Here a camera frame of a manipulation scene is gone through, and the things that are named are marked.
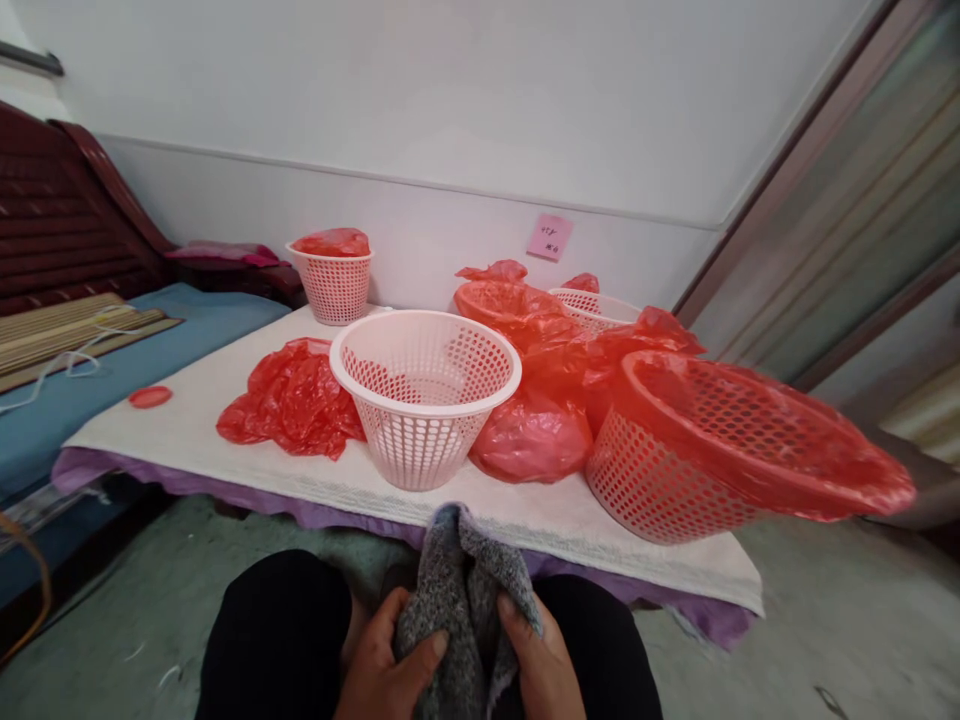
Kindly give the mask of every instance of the gray cloth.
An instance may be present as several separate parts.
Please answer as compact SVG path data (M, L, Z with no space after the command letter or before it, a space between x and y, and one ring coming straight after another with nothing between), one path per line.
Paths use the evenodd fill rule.
M491 716L519 669L497 614L501 589L542 635L520 551L480 530L466 507L441 507L423 543L417 590L397 621L394 637L399 660L437 630L450 633L443 662L420 696L417 718Z

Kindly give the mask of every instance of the wall trim line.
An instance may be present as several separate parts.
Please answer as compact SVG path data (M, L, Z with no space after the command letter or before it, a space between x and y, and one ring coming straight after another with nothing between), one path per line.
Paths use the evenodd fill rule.
M343 177L359 178L361 180L373 180L376 182L393 183L396 185L408 185L411 187L420 187L429 190L442 190L444 192L461 193L463 195L476 195L478 197L493 198L494 200L508 200L511 202L524 203L526 205L555 208L557 210L572 210L575 212L589 213L591 215L605 215L608 217L626 218L628 220L641 220L643 222L656 223L658 225L670 225L673 227L682 227L691 230L719 232L722 228L722 223L699 223L677 218L662 217L659 215L648 215L645 213L628 212L626 210L616 210L613 208L579 205L577 203L560 202L557 200L547 200L544 198L536 198L526 195L495 193L486 190L478 190L476 188L448 185L445 183L435 183L426 180L413 180L410 178L395 177L391 175L370 173L360 170L346 170L344 168L300 162L298 160L288 160L286 158L274 158L265 155L257 155L254 153L242 153L233 150L221 150L218 148L186 145L183 143L173 143L164 140L150 140L147 138L138 138L129 135L115 135L113 133L104 132L94 132L94 134L98 138L113 142L128 143L130 145L138 145L140 147L153 148L156 150L170 150L172 152L186 153L190 155L205 155L207 157L215 157L223 160L237 160L240 162L254 163L256 165L269 165L273 167L291 168L294 170L306 170L308 172L323 173L325 175L340 175Z

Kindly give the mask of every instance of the wooden headboard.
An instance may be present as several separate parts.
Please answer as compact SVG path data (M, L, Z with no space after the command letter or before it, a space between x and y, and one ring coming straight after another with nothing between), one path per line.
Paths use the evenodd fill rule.
M100 149L128 208L111 197L78 145L85 136L99 149L79 126L0 103L0 315L103 292L132 298L174 279L160 255L173 246ZM133 206L140 216L132 220ZM161 247L145 239L136 223L144 220Z

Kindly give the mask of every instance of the hand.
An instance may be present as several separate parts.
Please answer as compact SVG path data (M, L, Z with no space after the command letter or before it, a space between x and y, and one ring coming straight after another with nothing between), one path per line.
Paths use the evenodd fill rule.
M497 598L500 622L520 662L520 695L528 720L586 720L577 674L560 626L534 595L543 621L541 638L506 593Z
M420 693L430 684L447 652L450 636L446 630L435 632L398 663L393 656L393 633L409 600L409 592L396 588L363 631L334 720L407 720L413 715Z

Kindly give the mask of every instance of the gray floor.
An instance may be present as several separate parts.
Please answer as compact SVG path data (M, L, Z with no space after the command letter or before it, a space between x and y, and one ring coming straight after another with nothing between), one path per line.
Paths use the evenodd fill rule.
M768 617L733 654L686 636L664 612L635 615L666 717L960 717L955 566L921 541L863 523L779 520L739 536L763 575ZM411 555L358 532L307 532L260 516L241 523L213 515L206 498L183 500L137 538L95 594L0 674L0 715L192 717L223 589L288 547L352 568L367 592Z

